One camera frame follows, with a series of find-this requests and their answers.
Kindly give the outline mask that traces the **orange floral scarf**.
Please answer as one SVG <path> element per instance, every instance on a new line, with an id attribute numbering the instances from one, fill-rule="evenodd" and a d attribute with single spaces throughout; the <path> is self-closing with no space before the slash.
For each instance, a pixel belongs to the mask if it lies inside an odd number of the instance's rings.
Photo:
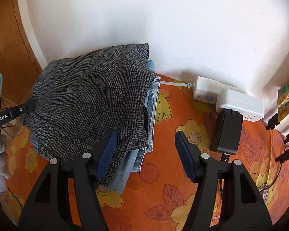
<path id="1" fill-rule="evenodd" d="M 278 122 L 289 115 L 289 81 L 278 90 Z"/>

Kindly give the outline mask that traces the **folded light blue jeans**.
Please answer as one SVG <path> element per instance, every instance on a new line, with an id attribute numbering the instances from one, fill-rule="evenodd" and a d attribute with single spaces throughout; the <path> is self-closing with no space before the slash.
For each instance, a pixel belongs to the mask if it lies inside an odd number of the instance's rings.
<path id="1" fill-rule="evenodd" d="M 139 172 L 141 170 L 142 162 L 144 160 L 145 153 L 151 152 L 153 150 L 153 131 L 154 131 L 154 118 L 156 112 L 156 104 L 158 91 L 160 88 L 160 77 L 156 74 L 154 75 L 154 80 L 147 91 L 145 101 L 144 101 L 144 128 L 145 128 L 145 143 L 140 145 L 140 148 L 128 151 L 128 153 L 120 161 L 116 172 L 109 181 L 108 186 L 109 190 L 122 193 L 124 191 L 125 185 L 129 178 L 130 173 Z M 50 160 L 49 155 L 44 155 L 40 153 L 40 148 L 38 146 L 38 140 L 35 135 L 31 134 L 30 143 L 33 144 L 33 149 L 39 153 L 46 160 Z M 105 151 L 103 152 L 103 158 L 108 160 L 111 158 L 110 155 L 114 154 L 115 144 L 118 144 L 115 139 L 109 141 L 106 146 Z"/>

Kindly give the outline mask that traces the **black power adapter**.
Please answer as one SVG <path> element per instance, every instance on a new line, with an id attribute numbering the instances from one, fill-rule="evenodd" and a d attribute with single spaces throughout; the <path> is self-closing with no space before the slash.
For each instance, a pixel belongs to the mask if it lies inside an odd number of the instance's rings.
<path id="1" fill-rule="evenodd" d="M 218 113 L 210 151 L 235 155 L 238 151 L 243 115 L 228 109 Z"/>

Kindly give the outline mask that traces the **wooden door frame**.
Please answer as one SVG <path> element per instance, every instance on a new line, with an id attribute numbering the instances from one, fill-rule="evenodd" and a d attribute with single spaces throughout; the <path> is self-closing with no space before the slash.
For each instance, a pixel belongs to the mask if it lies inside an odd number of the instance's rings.
<path id="1" fill-rule="evenodd" d="M 1 97 L 13 104 L 25 102 L 42 72 L 25 33 L 18 0 L 0 0 Z"/>

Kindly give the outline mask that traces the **orange floral bed sheet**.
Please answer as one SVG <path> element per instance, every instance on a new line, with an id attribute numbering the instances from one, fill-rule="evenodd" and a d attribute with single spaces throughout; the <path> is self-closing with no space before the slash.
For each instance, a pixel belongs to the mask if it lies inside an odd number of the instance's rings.
<path id="1" fill-rule="evenodd" d="M 144 156 L 139 172 L 131 173 L 122 193 L 97 190 L 110 230 L 181 230 L 197 186 L 185 175 L 175 148 L 175 133 L 208 151 L 216 121 L 214 106 L 193 100 L 191 90 L 162 76 L 156 106 L 153 150 Z M 33 149 L 30 130 L 20 128 L 7 148 L 11 177 L 0 195 L 7 216 L 17 222 L 30 190 L 46 165 Z M 236 158 L 261 190 L 273 222 L 289 207 L 289 160 L 275 162 L 283 152 L 283 136 L 262 122 L 245 121 Z"/>

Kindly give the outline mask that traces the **white power strip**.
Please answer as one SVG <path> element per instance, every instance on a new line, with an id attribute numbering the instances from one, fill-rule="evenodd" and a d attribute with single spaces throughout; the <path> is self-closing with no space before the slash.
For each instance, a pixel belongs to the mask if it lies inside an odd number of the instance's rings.
<path id="1" fill-rule="evenodd" d="M 218 113 L 223 109 L 238 112 L 245 121 L 255 122 L 265 116 L 262 100 L 249 96 L 238 88 L 204 77 L 196 79 L 193 99 L 215 105 Z"/>

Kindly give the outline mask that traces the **dark grey houndstooth shorts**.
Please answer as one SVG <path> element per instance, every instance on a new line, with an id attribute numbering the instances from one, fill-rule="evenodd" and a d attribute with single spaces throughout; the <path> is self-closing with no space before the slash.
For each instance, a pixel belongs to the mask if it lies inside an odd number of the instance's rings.
<path id="1" fill-rule="evenodd" d="M 155 75 L 148 58 L 148 44 L 128 44 L 52 61 L 31 94 L 35 108 L 21 117 L 40 153 L 69 161 L 113 130 L 118 144 L 100 180 L 107 186 L 128 151 L 145 144 L 144 102 Z"/>

